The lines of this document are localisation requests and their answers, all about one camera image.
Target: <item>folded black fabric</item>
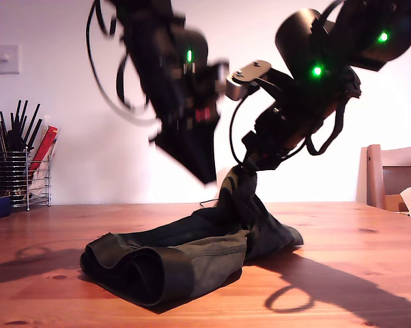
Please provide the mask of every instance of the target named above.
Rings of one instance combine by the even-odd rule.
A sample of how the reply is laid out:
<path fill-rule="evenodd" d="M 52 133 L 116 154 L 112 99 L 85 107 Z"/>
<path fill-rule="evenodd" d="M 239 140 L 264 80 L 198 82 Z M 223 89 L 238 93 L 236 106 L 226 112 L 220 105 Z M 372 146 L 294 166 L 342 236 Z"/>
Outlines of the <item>folded black fabric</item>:
<path fill-rule="evenodd" d="M 86 246 L 81 268 L 112 293 L 146 307 L 207 294 L 244 261 L 303 244 L 297 230 L 268 212 L 256 186 L 257 176 L 235 167 L 215 207 L 149 231 L 108 233 Z"/>

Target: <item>black wire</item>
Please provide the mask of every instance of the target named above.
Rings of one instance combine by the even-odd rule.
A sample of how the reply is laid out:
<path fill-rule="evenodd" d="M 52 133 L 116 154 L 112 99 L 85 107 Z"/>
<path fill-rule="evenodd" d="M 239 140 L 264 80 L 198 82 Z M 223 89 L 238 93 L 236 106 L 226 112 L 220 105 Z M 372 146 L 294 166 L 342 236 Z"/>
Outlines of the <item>black wire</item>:
<path fill-rule="evenodd" d="M 109 98 L 107 93 L 104 91 L 104 88 L 102 87 L 102 84 L 98 78 L 98 75 L 96 74 L 96 68 L 95 68 L 95 63 L 94 59 L 91 55 L 91 47 L 90 47 L 90 24 L 91 20 L 93 18 L 94 12 L 95 12 L 95 7 L 96 7 L 96 2 L 99 0 L 95 0 L 90 8 L 90 13 L 89 13 L 89 18 L 87 19 L 87 24 L 86 24 L 86 29 L 85 29 L 85 39 L 87 43 L 87 55 L 89 56 L 89 61 L 90 61 L 90 66 L 91 66 L 91 71 L 94 74 L 96 84 L 98 85 L 98 88 L 102 94 L 102 97 L 104 97 L 105 101 L 107 104 L 109 104 L 110 108 L 114 110 L 118 115 L 122 116 L 124 119 L 132 122 L 133 124 L 139 125 L 139 126 L 151 126 L 154 123 L 157 123 L 157 120 L 151 119 L 151 120 L 140 120 L 137 118 L 132 117 L 131 115 L 128 115 L 125 110 L 120 109 L 118 106 L 116 106 L 113 101 Z"/>
<path fill-rule="evenodd" d="M 324 27 L 324 25 L 326 24 L 327 18 L 330 16 L 332 11 L 343 2 L 345 2 L 345 0 L 336 0 L 330 3 L 330 5 L 328 5 L 328 7 L 324 10 L 324 12 L 321 14 L 321 16 L 318 19 L 318 21 L 320 22 L 320 27 Z"/>
<path fill-rule="evenodd" d="M 301 144 L 301 146 L 299 147 L 299 149 L 295 150 L 293 153 L 288 154 L 286 156 L 284 156 L 283 161 L 286 161 L 288 159 L 290 159 L 291 157 L 297 155 L 301 150 L 304 149 L 304 147 L 307 145 L 307 141 L 304 140 L 304 142 Z"/>
<path fill-rule="evenodd" d="M 231 121 L 230 121 L 230 149 L 231 149 L 231 153 L 233 154 L 234 159 L 236 160 L 236 162 L 238 162 L 239 165 L 242 165 L 242 162 L 238 159 L 238 157 L 236 156 L 236 153 L 234 151 L 234 147 L 233 147 L 233 123 L 234 123 L 234 118 L 236 117 L 236 113 L 238 112 L 240 106 L 242 106 L 242 104 L 244 103 L 244 101 L 250 96 L 250 93 L 246 93 L 246 95 L 244 96 L 244 98 L 242 98 L 242 100 L 239 102 L 239 105 L 236 107 L 236 109 L 233 112 L 233 115 L 231 117 Z"/>
<path fill-rule="evenodd" d="M 215 202 L 215 201 L 217 201 L 217 200 L 219 200 L 219 199 L 215 199 L 215 200 L 206 200 L 205 202 L 201 202 L 201 203 L 199 203 L 199 205 L 200 205 L 200 207 L 204 208 L 204 205 L 203 205 L 203 204 L 207 204 L 207 203 L 210 203 L 210 202 Z"/>

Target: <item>wire basket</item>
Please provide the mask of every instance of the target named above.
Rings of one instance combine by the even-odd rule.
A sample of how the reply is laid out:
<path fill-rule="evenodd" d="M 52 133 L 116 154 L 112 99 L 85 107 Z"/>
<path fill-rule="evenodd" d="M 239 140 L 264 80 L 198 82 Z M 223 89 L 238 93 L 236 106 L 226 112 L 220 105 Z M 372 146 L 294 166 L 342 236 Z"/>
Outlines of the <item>wire basket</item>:
<path fill-rule="evenodd" d="M 0 190 L 13 208 L 51 205 L 51 158 L 30 161 L 28 150 L 0 152 Z"/>

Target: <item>wooden table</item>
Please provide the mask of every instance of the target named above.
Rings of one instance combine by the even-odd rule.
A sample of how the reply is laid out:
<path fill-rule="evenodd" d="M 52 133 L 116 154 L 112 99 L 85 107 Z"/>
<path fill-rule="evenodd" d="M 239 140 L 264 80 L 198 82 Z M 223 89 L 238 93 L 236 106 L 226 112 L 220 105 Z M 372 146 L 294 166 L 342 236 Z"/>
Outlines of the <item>wooden table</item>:
<path fill-rule="evenodd" d="M 0 327 L 411 327 L 411 218 L 355 203 L 268 204 L 304 247 L 154 311 L 89 282 L 84 246 L 198 206 L 53 206 L 0 219 Z"/>

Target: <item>wall plate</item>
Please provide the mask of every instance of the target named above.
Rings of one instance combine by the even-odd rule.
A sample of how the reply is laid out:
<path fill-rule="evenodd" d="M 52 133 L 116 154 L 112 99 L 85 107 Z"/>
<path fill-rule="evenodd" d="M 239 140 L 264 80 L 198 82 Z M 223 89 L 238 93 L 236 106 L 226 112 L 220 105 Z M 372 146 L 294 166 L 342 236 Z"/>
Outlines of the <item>wall plate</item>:
<path fill-rule="evenodd" d="M 17 45 L 0 45 L 0 74 L 19 74 Z"/>

